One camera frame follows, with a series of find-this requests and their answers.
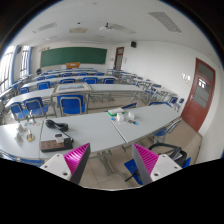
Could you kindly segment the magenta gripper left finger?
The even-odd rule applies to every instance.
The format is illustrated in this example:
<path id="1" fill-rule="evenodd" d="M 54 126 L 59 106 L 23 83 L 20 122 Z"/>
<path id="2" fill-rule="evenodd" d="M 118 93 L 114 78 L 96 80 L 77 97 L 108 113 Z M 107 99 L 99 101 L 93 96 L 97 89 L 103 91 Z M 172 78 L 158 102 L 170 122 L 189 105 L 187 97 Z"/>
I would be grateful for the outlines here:
<path id="1" fill-rule="evenodd" d="M 86 143 L 62 155 L 55 154 L 41 169 L 72 183 L 79 184 L 90 155 L 90 144 Z"/>

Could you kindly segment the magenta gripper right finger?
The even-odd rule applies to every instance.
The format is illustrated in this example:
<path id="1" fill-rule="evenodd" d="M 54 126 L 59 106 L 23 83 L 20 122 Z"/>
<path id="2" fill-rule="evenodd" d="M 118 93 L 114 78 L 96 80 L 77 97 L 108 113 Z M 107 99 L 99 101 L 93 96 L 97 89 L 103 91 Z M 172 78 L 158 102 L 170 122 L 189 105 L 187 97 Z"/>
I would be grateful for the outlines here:
<path id="1" fill-rule="evenodd" d="M 132 145 L 132 155 L 144 185 L 181 170 L 168 155 L 158 155 L 138 144 Z"/>

